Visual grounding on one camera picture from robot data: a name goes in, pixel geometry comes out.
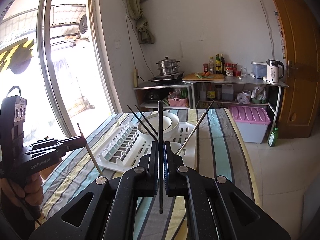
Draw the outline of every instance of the sliding glass door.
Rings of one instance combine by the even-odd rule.
[[[90,0],[15,0],[0,22],[0,100],[14,85],[27,99],[24,145],[77,123],[87,137],[113,113],[91,13]]]

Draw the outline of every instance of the human hand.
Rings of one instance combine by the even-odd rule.
[[[10,181],[10,184],[17,196],[24,198],[27,203],[31,206],[38,206],[43,201],[43,188],[41,186],[41,177],[39,173],[33,174],[29,177],[29,183],[22,189],[17,183]],[[11,190],[11,187],[7,179],[0,179],[0,187],[2,192],[10,199],[10,201],[20,207],[21,202],[16,198],[14,192]]]

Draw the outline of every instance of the tile floor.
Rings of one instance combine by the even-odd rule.
[[[320,118],[309,138],[279,139],[275,147],[265,141],[245,143],[262,208],[296,240],[301,232],[303,194],[320,174]]]

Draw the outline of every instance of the white kettle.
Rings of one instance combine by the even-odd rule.
[[[282,67],[282,75],[279,76],[279,67],[278,65],[281,65]],[[284,76],[284,65],[281,61],[278,60],[267,60],[267,82],[271,84],[277,84],[279,83],[279,78],[283,78]]]

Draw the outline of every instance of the cutting board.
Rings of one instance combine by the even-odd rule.
[[[224,81],[223,74],[210,74],[209,78],[198,78],[194,73],[186,75],[182,80],[184,81]]]

